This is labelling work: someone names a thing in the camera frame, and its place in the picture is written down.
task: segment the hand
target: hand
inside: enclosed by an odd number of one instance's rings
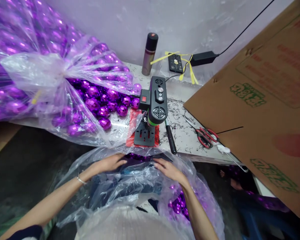
[[[126,160],[120,159],[124,156],[123,153],[117,153],[115,155],[112,155],[110,157],[104,158],[98,162],[93,163],[90,167],[87,168],[86,171],[89,172],[89,175],[93,177],[94,175],[97,175],[102,172],[108,172],[117,169],[123,164],[126,164]]]
[[[154,166],[161,171],[166,177],[179,182],[180,184],[188,182],[186,176],[180,172],[171,162],[162,158],[154,158]]]

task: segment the scissors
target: scissors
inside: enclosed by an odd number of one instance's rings
[[[213,132],[212,130],[207,129],[207,128],[202,128],[202,127],[200,127],[200,129],[196,129],[196,127],[194,126],[194,124],[192,122],[190,122],[188,119],[186,119],[186,121],[191,125],[191,127],[193,127],[196,130],[198,140],[204,147],[206,147],[208,149],[212,148],[213,147],[212,142],[219,141],[218,135],[215,132]]]

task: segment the power adapter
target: power adapter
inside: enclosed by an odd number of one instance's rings
[[[190,64],[192,67],[212,63],[220,54],[212,51],[193,54]]]

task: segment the dark sleeve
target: dark sleeve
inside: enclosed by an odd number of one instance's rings
[[[33,237],[35,239],[39,239],[42,233],[42,227],[39,225],[33,225],[31,227],[25,228],[23,230],[19,230],[15,232],[10,238],[7,240],[22,240],[27,237]]]

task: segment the wire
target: wire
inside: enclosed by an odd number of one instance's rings
[[[170,78],[173,78],[173,77],[180,76],[180,75],[184,74],[184,73],[185,73],[185,71],[186,71],[186,69],[187,69],[187,65],[188,65],[188,64],[190,64],[190,63],[186,63],[186,66],[184,67],[184,71],[183,71],[183,73],[176,74],[176,75],[173,75],[173,76],[169,77],[169,78],[166,80],[166,82],[167,82],[167,81],[168,81]]]
[[[240,33],[240,35],[229,45],[229,47],[231,47],[231,45],[244,33],[245,30],[247,30],[248,27],[250,27],[250,25],[261,15],[261,13],[264,12],[264,10],[266,10],[270,5],[271,3],[273,3],[274,0],[272,0],[253,20],[252,22]]]

